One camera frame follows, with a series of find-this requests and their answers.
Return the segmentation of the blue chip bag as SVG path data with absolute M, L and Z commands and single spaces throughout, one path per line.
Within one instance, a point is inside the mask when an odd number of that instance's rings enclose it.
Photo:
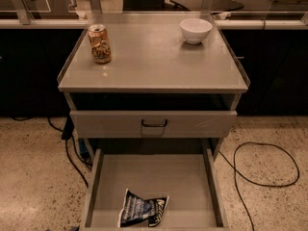
M 123 206 L 118 215 L 117 227 L 127 227 L 148 221 L 149 227 L 156 227 L 163 219 L 168 196 L 143 199 L 126 190 Z

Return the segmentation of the grey drawer cabinet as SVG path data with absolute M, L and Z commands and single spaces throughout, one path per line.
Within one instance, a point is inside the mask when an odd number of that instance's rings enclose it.
M 182 37 L 182 13 L 103 13 L 112 60 L 96 64 L 81 37 L 59 78 L 72 111 L 235 111 L 249 81 L 221 32 L 197 45 Z M 82 139 L 106 155 L 212 153 L 224 138 Z

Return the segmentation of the closed top drawer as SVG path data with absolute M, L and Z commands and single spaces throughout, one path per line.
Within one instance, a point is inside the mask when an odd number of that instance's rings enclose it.
M 96 138 L 224 138 L 236 121 L 235 111 L 72 111 L 81 139 Z M 141 126 L 141 120 L 163 128 Z

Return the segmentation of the open middle drawer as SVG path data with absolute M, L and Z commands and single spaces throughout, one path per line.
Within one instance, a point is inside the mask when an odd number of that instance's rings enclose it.
M 160 224 L 118 226 L 125 192 L 148 199 L 166 196 Z M 97 151 L 80 231 L 230 231 L 214 159 L 200 154 L 106 155 Z

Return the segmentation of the brown soda can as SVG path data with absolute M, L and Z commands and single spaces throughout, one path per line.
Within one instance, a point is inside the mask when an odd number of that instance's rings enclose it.
M 103 24 L 93 24 L 88 28 L 91 54 L 97 64 L 106 64 L 112 60 L 107 29 Z

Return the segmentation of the black power adapter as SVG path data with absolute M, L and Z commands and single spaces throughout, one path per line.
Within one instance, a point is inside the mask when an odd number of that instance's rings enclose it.
M 63 140 L 69 140 L 72 137 L 72 133 L 74 130 L 74 124 L 70 116 L 67 117 L 64 130 L 62 133 L 62 139 Z

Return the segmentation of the white bowl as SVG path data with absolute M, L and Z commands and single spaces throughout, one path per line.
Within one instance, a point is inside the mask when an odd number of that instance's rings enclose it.
M 208 37 L 213 26 L 204 19 L 188 18 L 180 23 L 180 28 L 186 42 L 190 44 L 199 44 Z

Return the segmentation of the dark background table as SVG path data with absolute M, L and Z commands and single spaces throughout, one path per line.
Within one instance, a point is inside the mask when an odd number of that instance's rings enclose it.
M 189 11 L 232 12 L 244 7 L 243 3 L 233 0 L 170 0 L 177 7 Z

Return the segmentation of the metal post left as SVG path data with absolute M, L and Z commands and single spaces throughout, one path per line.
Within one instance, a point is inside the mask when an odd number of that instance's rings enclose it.
M 16 14 L 19 22 L 22 25 L 30 25 L 31 24 L 31 16 L 26 8 L 26 4 L 24 0 L 12 0 L 13 6 L 16 10 Z

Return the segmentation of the white horizontal rail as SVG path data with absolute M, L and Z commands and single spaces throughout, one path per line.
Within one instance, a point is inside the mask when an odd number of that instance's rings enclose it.
M 300 20 L 216 20 L 222 30 L 308 30 Z M 86 20 L 39 19 L 23 25 L 18 19 L 1 19 L 1 29 L 82 29 L 90 23 Z

